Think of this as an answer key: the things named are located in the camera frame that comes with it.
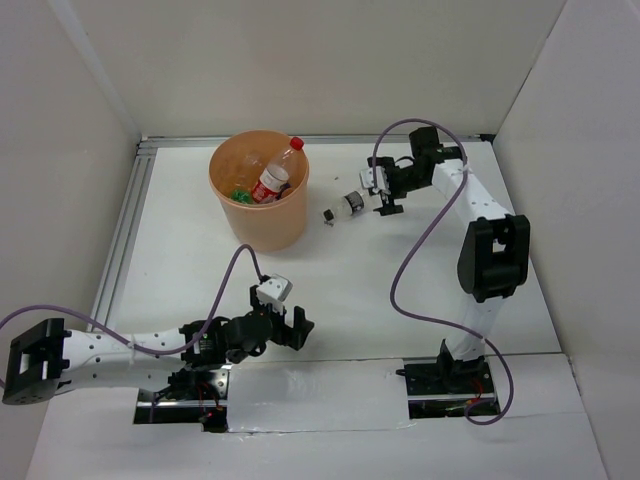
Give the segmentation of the clear bottle red label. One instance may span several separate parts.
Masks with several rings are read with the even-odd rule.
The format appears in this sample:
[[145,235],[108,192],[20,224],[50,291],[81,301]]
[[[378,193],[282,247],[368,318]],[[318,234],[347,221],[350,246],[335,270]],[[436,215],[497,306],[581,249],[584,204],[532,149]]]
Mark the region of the clear bottle red label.
[[292,137],[286,148],[276,154],[266,165],[251,190],[251,197],[256,204],[266,204],[277,200],[284,187],[290,184],[297,173],[299,154],[304,141]]

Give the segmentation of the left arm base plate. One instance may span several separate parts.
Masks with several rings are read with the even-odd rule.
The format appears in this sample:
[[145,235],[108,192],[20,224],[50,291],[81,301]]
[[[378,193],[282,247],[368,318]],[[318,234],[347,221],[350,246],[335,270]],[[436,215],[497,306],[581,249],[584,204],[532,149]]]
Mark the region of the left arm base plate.
[[205,432],[226,432],[230,372],[230,364],[211,371],[181,370],[159,391],[140,389],[133,423],[199,424]]

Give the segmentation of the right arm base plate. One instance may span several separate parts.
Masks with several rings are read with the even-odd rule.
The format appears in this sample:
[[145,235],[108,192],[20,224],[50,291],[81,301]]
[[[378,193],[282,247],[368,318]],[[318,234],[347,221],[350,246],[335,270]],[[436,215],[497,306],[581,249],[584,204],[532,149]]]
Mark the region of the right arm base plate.
[[484,362],[478,373],[445,380],[435,359],[405,362],[396,370],[406,386],[409,418],[412,420],[463,417],[474,407],[472,417],[494,416],[501,412],[490,367]]

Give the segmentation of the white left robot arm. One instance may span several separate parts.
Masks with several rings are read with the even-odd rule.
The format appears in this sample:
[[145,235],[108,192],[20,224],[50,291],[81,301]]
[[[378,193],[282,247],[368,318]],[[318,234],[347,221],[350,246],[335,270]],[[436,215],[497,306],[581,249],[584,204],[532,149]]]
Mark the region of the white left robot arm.
[[262,355],[269,342],[298,351],[314,328],[301,307],[288,324],[284,306],[260,286],[251,288],[250,305],[242,316],[129,335],[125,342],[46,319],[12,340],[2,401],[22,406],[112,387],[146,390],[154,400],[224,400],[231,365]]

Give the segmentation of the dark bottle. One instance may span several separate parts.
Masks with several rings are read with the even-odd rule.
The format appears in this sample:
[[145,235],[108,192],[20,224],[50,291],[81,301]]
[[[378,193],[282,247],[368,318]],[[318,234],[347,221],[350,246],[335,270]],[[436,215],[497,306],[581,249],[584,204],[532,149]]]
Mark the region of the dark bottle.
[[373,208],[374,204],[367,190],[354,190],[341,196],[333,206],[324,210],[322,217],[325,223],[334,224],[349,220]]

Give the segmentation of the green plastic bottle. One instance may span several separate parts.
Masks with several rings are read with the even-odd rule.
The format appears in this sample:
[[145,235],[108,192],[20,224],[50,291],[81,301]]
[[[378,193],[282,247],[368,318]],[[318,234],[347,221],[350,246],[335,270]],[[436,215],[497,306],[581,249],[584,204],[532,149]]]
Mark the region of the green plastic bottle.
[[240,188],[234,189],[230,195],[230,199],[233,200],[234,202],[241,203],[241,204],[254,203],[251,192],[246,189],[240,189]]

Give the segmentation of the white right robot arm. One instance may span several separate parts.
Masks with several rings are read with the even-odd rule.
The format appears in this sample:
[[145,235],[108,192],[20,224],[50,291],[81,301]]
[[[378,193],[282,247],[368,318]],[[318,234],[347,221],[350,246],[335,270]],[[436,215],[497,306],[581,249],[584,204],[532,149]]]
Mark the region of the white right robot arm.
[[380,196],[383,216],[398,214],[398,200],[409,193],[433,187],[446,204],[436,217],[440,222],[454,210],[466,227],[456,265],[461,289],[468,296],[458,335],[442,341],[436,358],[436,379],[448,392],[460,391],[481,375],[486,338],[504,300],[525,283],[528,275],[531,225],[497,202],[469,165],[460,141],[444,146],[442,128],[426,121],[409,135],[411,160],[401,167],[390,157],[372,154],[363,185]]

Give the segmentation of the small blue label bottle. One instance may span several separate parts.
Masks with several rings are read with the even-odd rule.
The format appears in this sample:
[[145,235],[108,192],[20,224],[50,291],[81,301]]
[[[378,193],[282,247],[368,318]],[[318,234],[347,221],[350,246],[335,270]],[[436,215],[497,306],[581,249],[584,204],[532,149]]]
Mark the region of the small blue label bottle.
[[279,196],[280,197],[284,197],[290,189],[291,189],[291,184],[290,183],[285,183],[282,186],[281,191],[279,192]]

